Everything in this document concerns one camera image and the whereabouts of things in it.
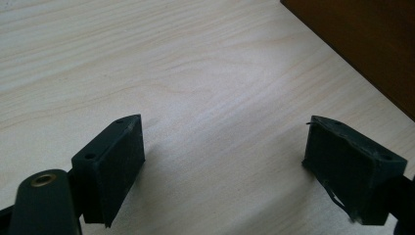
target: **dark wooden furniture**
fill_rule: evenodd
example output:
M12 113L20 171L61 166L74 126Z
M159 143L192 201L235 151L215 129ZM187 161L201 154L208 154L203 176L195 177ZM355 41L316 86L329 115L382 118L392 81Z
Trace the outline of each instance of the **dark wooden furniture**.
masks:
M415 120L415 0L281 0Z

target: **wood grain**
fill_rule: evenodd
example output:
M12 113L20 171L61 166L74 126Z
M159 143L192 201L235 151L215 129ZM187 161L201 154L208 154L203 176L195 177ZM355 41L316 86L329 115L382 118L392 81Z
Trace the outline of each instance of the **wood grain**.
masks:
M350 224L300 166L311 115L409 160L415 123L276 1L1 1L0 208L114 119L147 161L84 234L392 234Z
M415 1L281 2L415 120Z

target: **black plastic part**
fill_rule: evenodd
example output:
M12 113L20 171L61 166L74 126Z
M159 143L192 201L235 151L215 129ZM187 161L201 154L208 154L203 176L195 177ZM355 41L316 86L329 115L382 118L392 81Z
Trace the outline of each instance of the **black plastic part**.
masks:
M85 222L111 226L144 161L139 115L114 121L72 158Z
M309 124L303 166L353 221L384 225L389 192L407 160L336 120L313 116Z
M391 214L398 222L394 235L415 234L415 178L402 176L394 184L388 202Z
M0 211L0 235L9 234L10 221L12 220L13 206Z
M80 217L83 214L83 193L78 184L75 183L75 177L73 175L73 169L67 173L70 192L73 199L73 209L75 211L76 217Z
M79 219L73 210L66 172L61 169L45 170L22 182L9 234L82 234Z

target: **light wooden surface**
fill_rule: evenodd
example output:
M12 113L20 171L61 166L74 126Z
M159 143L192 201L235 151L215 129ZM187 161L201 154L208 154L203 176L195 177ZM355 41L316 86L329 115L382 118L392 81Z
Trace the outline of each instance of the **light wooden surface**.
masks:
M276 0L0 1L0 208L132 114L147 161L86 235L392 234L392 216L351 224L301 167L311 115L415 174L415 123Z

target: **hole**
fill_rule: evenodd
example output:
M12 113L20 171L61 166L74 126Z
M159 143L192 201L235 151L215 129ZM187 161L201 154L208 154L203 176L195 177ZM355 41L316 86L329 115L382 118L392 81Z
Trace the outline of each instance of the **hole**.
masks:
M85 155L85 159L87 159L87 160L94 159L95 157L96 157L96 155L94 155L94 154L87 154L87 155Z
M56 174L42 174L31 180L30 185L32 187L42 187L54 181L56 179Z

